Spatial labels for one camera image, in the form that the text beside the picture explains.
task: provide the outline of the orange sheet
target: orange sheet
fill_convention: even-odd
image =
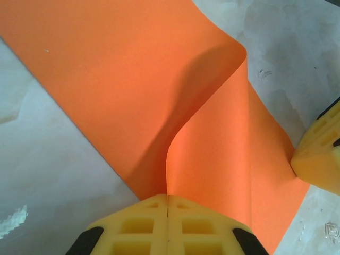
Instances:
[[[189,0],[2,7],[4,40],[137,196],[199,202],[273,253],[308,185],[238,42]]]

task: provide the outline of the yellow plastic block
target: yellow plastic block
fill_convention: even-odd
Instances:
[[[308,129],[291,165],[302,180],[340,195],[340,98]]]
[[[88,227],[66,255],[267,255],[244,224],[160,194]]]

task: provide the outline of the orange paper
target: orange paper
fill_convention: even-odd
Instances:
[[[237,41],[189,0],[2,6],[5,41],[139,198],[199,202],[273,253],[308,185]]]

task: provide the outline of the fold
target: fold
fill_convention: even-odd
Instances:
[[[308,185],[236,40],[189,0],[3,5],[6,43],[140,199],[199,202],[273,253]]]

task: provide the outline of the concrete floor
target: concrete floor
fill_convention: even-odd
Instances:
[[[296,145],[340,96],[340,8],[324,0],[195,3],[247,48],[251,83]],[[137,201],[1,41],[0,253],[64,254],[90,222]],[[340,254],[326,224],[340,225],[340,197],[312,186],[275,255]]]

